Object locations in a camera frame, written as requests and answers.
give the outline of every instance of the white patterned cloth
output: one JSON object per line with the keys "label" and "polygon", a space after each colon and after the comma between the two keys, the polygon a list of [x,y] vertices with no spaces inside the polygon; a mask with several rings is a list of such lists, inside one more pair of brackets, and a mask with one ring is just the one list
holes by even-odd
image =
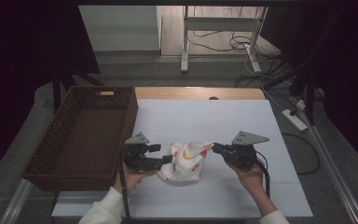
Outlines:
{"label": "white patterned cloth", "polygon": [[161,167],[158,175],[165,181],[199,180],[202,165],[212,143],[172,143],[172,162]]}

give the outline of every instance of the power strip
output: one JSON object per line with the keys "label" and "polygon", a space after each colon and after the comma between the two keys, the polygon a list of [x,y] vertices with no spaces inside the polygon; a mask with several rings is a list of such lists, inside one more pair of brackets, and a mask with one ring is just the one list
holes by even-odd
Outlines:
{"label": "power strip", "polygon": [[291,116],[290,115],[290,110],[286,109],[283,110],[282,114],[293,124],[295,125],[295,127],[303,132],[304,130],[306,130],[308,127],[307,125],[305,125],[303,123],[303,121],[301,121],[301,119],[299,119],[296,115]]}

